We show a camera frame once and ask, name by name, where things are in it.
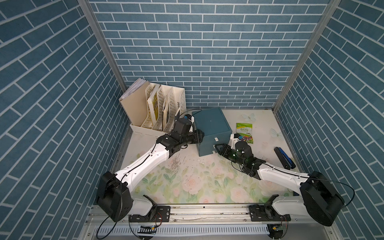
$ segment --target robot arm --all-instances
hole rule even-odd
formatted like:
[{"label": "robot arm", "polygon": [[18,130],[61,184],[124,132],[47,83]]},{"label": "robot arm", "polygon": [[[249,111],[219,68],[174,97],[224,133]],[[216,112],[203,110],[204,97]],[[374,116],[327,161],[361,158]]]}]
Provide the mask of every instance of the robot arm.
[{"label": "robot arm", "polygon": [[344,199],[321,173],[312,174],[293,172],[276,167],[262,159],[254,157],[251,147],[232,134],[229,145],[218,144],[215,148],[219,155],[240,165],[241,170],[258,180],[266,180],[291,189],[299,196],[274,196],[268,215],[309,215],[325,226],[331,226],[344,205]]},{"label": "robot arm", "polygon": [[157,204],[148,196],[131,197],[136,185],[152,169],[180,151],[187,144],[201,143],[204,133],[194,130],[193,116],[187,114],[174,123],[174,128],[156,140],[156,143],[143,156],[115,174],[106,172],[100,177],[96,194],[97,204],[117,222],[127,214],[153,219]]}]

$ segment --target pink rose print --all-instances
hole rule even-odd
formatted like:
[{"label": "pink rose print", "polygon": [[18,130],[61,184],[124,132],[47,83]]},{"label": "pink rose print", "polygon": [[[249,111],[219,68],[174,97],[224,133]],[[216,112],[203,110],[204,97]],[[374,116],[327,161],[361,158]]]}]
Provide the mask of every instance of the pink rose print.
[{"label": "pink rose print", "polygon": [[227,173],[227,177],[229,177],[230,179],[233,179],[234,175],[233,175],[233,173],[228,172],[228,173]]},{"label": "pink rose print", "polygon": [[224,194],[222,194],[222,193],[216,194],[216,201],[218,203],[224,203],[226,198],[227,197]]},{"label": "pink rose print", "polygon": [[175,197],[178,197],[179,194],[180,194],[180,190],[179,190],[178,188],[174,188],[174,189],[173,189],[173,195],[174,195]]},{"label": "pink rose print", "polygon": [[231,199],[236,203],[244,203],[248,201],[249,196],[242,187],[234,187],[231,189]]},{"label": "pink rose print", "polygon": [[201,187],[203,186],[203,182],[201,181],[199,176],[192,174],[189,177],[184,176],[182,186],[184,191],[194,195],[197,194],[197,192],[201,189]]},{"label": "pink rose print", "polygon": [[214,199],[212,197],[209,197],[209,196],[202,196],[201,198],[199,198],[199,203],[211,204],[211,203],[214,203]]},{"label": "pink rose print", "polygon": [[220,174],[223,174],[225,173],[225,171],[223,170],[223,168],[219,165],[216,165],[215,167],[213,167],[211,169],[211,172],[214,176],[217,176],[217,175],[220,175]]}]

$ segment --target blue brick wallpaper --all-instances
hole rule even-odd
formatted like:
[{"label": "blue brick wallpaper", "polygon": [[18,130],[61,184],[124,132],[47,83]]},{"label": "blue brick wallpaper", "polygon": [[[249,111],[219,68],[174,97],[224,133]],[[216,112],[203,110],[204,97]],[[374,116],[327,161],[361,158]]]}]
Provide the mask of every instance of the blue brick wallpaper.
[{"label": "blue brick wallpaper", "polygon": [[186,90],[187,106],[271,108],[329,0],[91,0],[130,86]]},{"label": "blue brick wallpaper", "polygon": [[342,0],[278,110],[304,170],[356,189],[336,221],[344,239],[383,239],[383,12],[381,0]]},{"label": "blue brick wallpaper", "polygon": [[73,239],[128,125],[76,0],[0,1],[0,239]]}]

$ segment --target floral mat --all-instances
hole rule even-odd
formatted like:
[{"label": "floral mat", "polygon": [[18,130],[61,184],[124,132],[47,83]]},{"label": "floral mat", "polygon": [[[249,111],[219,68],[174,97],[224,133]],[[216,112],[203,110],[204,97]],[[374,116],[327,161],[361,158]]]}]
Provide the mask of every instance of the floral mat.
[{"label": "floral mat", "polygon": [[[275,146],[292,156],[271,111],[223,110],[223,113],[233,132],[236,122],[253,123],[254,144],[249,145],[256,157],[279,166],[273,151]],[[126,154],[130,161],[124,161],[123,167],[144,154],[156,139],[152,138],[133,134]],[[199,157],[192,144],[156,166],[136,186],[134,193],[148,195],[159,204],[261,203],[273,194],[292,195],[285,187],[249,177],[235,168],[239,166],[232,166],[231,161],[218,154]]]}]

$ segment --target snack bag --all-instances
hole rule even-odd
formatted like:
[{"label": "snack bag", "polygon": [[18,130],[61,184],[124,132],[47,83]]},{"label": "snack bag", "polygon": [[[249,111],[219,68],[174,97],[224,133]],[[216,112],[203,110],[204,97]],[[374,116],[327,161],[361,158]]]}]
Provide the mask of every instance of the snack bag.
[{"label": "snack bag", "polygon": [[253,143],[252,123],[236,123],[236,133],[242,137],[241,141]]}]

